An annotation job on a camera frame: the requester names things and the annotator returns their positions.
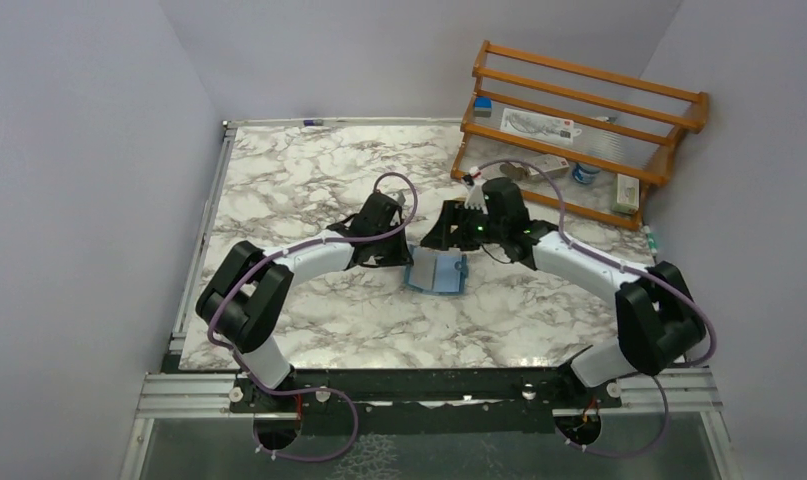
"white marble surface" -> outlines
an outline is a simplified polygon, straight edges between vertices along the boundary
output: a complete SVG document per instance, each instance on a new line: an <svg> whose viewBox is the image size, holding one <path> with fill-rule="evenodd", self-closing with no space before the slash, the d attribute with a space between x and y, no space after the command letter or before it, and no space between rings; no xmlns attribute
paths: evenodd
<svg viewBox="0 0 807 480"><path fill-rule="evenodd" d="M358 211L374 179L387 171L408 175L418 187L420 207L407 228L409 241L417 243L442 202L465 193L449 178L460 141L458 126L440 124L241 128L198 289L234 243L247 239L263 247L313 235ZM519 153L533 155L478 140L465 162ZM608 202L605 179L594 189L562 182L574 199ZM395 179L381 188L405 190ZM529 208L533 218L558 217L544 206ZM640 233L572 216L566 228L615 255L651 260ZM297 367L552 366L615 334L612 312L576 285L497 264L481 252L468 258L470 277L461 297L412 292L402 286L402 268L357 267L299 285L289 293L275 331L280 348ZM235 368L224 349L206 341L206 324L191 315L180 368Z"/></svg>

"blue cloth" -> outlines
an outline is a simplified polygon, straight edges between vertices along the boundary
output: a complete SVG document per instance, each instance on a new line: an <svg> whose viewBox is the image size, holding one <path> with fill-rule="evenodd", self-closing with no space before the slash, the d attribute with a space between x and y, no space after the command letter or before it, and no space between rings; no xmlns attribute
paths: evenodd
<svg viewBox="0 0 807 480"><path fill-rule="evenodd" d="M462 295L468 278L468 257L460 252L433 252L409 245L415 265L407 265L403 283L429 295Z"/></svg>

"bottle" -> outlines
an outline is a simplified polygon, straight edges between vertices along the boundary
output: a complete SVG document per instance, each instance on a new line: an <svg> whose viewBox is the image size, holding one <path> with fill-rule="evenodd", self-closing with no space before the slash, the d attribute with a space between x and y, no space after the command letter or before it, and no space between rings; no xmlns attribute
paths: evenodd
<svg viewBox="0 0 807 480"><path fill-rule="evenodd" d="M598 173L600 173L599 168L577 162L574 165L574 169L571 171L571 177L573 177L577 183L591 185L591 183L594 182L594 179L597 178Z"/></svg>

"wooden shelf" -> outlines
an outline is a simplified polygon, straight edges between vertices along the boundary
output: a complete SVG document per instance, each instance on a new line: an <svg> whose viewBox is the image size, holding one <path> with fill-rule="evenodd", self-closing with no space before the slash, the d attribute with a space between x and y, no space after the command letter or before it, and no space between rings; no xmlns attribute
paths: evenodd
<svg viewBox="0 0 807 480"><path fill-rule="evenodd" d="M639 105L632 105L620 100L606 98L596 93L585 92L575 88L568 88L541 80L527 78L510 72L495 70L486 66L489 55L511 58L520 62L535 64L582 77L593 78L603 82L613 83L631 89L677 99L681 102L686 102L688 107L684 108L685 111L682 114L657 111ZM687 133L699 133L706 125L709 109L709 97L704 92L690 92L681 90L679 88L660 85L638 78L586 67L543 55L524 52L509 47L492 45L489 41L484 41L480 47L480 51L477 54L471 72L475 79L474 90L471 94L471 100L468 103L468 108L465 110L465 114L462 117L461 130L464 135L462 138L462 144L459 147L459 152L456 155L456 159L451 168L451 176L458 180L464 175L464 172L459 169L459 165L462 163L462 159L465 155L465 150L471 136L496 140L542 154L557 155L570 161L593 165L609 172L628 175L637 178L641 185L639 210L631 217L600 212L572 203L566 203L565 205L566 210L569 212L582 215L584 217L593 218L595 220L622 228L629 228L632 230L641 228L641 215L644 210L644 202L647 199L651 188L662 187L670 181L671 176L673 175L674 158L677 147L679 147ZM554 106L541 105L540 103L527 99L501 94L495 92L493 89L484 90L482 88L484 79L516 85L531 91L545 92L551 95L569 98L584 104L595 105L604 109L616 110L628 115L635 115L650 119L655 122L660 122L661 124L670 125L671 129L668 131L667 135L663 136L660 135L659 132L649 132L637 128L627 127L625 125L601 121L578 112L569 111L564 107L555 108ZM593 130L597 129L598 131L607 132L607 134L624 137L632 142L638 141L640 143L643 142L644 144L652 144L655 146L655 150L653 150L653 154L650 155L648 161L645 163L644 168L637 168L635 166L625 165L619 161L616 161L615 159L600 158L595 155L590 155L589 152L581 152L577 149L564 148L563 146L553 145L543 141L504 132L497 128L493 128L492 126L482 125L477 122L477 119L474 116L474 101L477 97L487 97L495 103L500 103L539 114L573 120L575 123L591 127ZM555 198L535 192L524 191L524 198L553 207L559 206L558 201Z"/></svg>

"white wall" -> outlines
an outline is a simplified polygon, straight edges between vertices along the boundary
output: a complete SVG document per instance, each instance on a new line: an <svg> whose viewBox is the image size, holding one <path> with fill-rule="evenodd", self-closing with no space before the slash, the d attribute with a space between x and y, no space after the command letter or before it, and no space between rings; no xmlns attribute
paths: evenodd
<svg viewBox="0 0 807 480"><path fill-rule="evenodd" d="M712 95L647 219L718 327L747 478L807 479L807 0L685 0L644 78Z"/></svg>
<svg viewBox="0 0 807 480"><path fill-rule="evenodd" d="M220 138L154 0L0 1L0 478L116 478Z"/></svg>
<svg viewBox="0 0 807 480"><path fill-rule="evenodd" d="M484 39L637 76L680 0L161 3L221 116L254 119L459 117Z"/></svg>

